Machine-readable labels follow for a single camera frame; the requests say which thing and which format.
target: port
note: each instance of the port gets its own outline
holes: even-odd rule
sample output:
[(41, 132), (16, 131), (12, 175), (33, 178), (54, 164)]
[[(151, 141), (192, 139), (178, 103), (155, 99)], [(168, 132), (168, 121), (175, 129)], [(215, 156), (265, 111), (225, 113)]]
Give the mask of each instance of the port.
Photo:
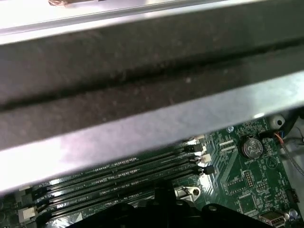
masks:
[(286, 223), (284, 216), (275, 211), (266, 212), (260, 215), (259, 218), (262, 222), (275, 228), (284, 227)]

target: mounting hole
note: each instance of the mounting hole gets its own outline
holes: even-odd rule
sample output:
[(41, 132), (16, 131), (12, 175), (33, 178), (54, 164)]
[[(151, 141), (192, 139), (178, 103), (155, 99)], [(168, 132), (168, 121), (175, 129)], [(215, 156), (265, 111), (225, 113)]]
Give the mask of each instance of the mounting hole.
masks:
[(209, 206), (208, 209), (211, 210), (211, 211), (216, 211), (217, 210), (217, 208), (214, 207), (214, 206)]
[(199, 190), (197, 190), (197, 189), (193, 190), (193, 195), (198, 196), (198, 195), (199, 195), (199, 193), (200, 193), (200, 191), (199, 191)]

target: cable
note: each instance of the cable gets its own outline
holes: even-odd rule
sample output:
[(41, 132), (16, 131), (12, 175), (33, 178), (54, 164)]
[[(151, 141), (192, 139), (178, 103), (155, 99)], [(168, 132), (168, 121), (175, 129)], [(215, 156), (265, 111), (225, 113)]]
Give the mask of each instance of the cable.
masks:
[(290, 152), (289, 152), (288, 148), (285, 146), (285, 143), (284, 143), (283, 139), (277, 133), (275, 133), (275, 136), (280, 141), (281, 146), (282, 146), (283, 150), (285, 151), (286, 156), (288, 157), (288, 159), (291, 161), (291, 163), (294, 165), (294, 167), (299, 171), (299, 173), (304, 176), (304, 170), (298, 165), (298, 163), (296, 163), (294, 158), (290, 155)]

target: motherboard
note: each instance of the motherboard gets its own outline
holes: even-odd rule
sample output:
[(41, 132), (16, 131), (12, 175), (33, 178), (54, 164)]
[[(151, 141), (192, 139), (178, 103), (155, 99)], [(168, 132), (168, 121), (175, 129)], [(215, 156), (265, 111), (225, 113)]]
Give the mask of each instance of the motherboard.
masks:
[(65, 228), (117, 203), (153, 197), (158, 180), (201, 210), (217, 203), (273, 227), (302, 222), (265, 118), (177, 142), (0, 198), (0, 228)]

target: green circuit board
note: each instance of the green circuit board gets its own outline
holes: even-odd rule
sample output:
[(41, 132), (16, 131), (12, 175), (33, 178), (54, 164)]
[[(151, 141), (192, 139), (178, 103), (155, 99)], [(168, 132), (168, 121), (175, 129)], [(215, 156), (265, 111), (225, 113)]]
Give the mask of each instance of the green circuit board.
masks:
[[(211, 155), (211, 164), (216, 173), (204, 177), (192, 176), (184, 179), (185, 186), (199, 186), (202, 190), (196, 201), (201, 209), (209, 203), (217, 203), (242, 214), (258, 219), (268, 211), (299, 211), (296, 203), (288, 199), (286, 190), (291, 189), (287, 174), (273, 139), (263, 140), (264, 154), (259, 159), (249, 160), (239, 152), (239, 142), (246, 135), (269, 130), (266, 119), (234, 126), (206, 134), (199, 142)], [(302, 219), (300, 213), (294, 221)]]
[[(240, 153), (239, 145), (244, 137), (268, 130), (267, 120), (258, 119), (233, 126), (233, 131), (223, 129), (201, 135), (199, 139), (174, 143), (32, 186), (23, 191), (20, 199), (16, 198), (20, 192), (4, 198), (2, 210), (7, 219), (0, 222), (0, 228), (65, 228), (117, 203), (134, 204), (150, 198), (152, 183), (159, 179), (171, 181), (174, 187), (199, 187), (201, 195), (195, 201), (199, 210), (209, 203), (217, 203), (259, 219), (269, 211), (295, 209), (298, 215), (285, 225), (291, 227), (302, 217), (297, 203), (288, 195), (292, 188), (275, 141), (264, 138), (263, 154), (257, 159), (247, 159)], [(198, 165), (213, 165), (215, 173), (197, 175), (199, 167), (191, 161), (196, 156), (194, 144), (201, 145), (203, 154), (211, 157), (208, 163)], [(20, 222), (19, 210), (29, 206), (37, 208), (36, 217), (47, 215), (50, 219), (35, 226), (35, 217)]]

